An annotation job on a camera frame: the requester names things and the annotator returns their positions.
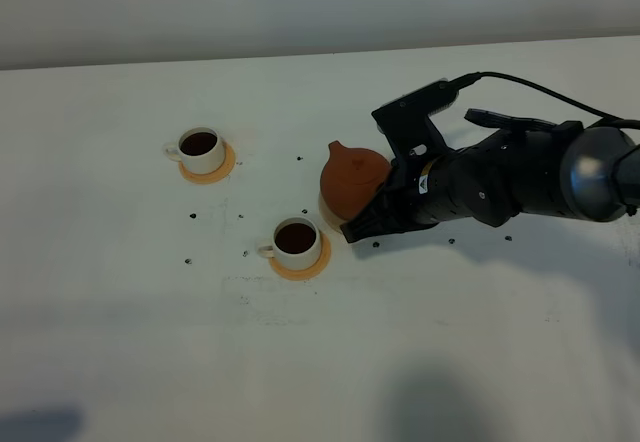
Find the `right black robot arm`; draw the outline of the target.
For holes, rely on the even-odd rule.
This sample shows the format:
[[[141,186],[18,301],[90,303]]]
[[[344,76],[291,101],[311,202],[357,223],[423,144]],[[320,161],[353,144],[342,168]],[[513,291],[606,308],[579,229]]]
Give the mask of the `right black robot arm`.
[[[438,155],[397,159],[371,202],[341,227],[349,243],[473,218],[500,227],[521,214],[611,222],[639,209],[636,120],[549,131],[500,129]]]

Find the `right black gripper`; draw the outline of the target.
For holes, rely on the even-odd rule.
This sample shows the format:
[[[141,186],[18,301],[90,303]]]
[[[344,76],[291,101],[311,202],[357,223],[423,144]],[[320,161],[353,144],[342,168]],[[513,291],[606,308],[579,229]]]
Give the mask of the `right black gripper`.
[[[473,218],[499,227],[524,209],[514,175],[525,132],[499,129],[466,148],[449,147],[440,132],[399,142],[387,138],[395,159],[382,191],[340,230],[348,243],[427,230]]]

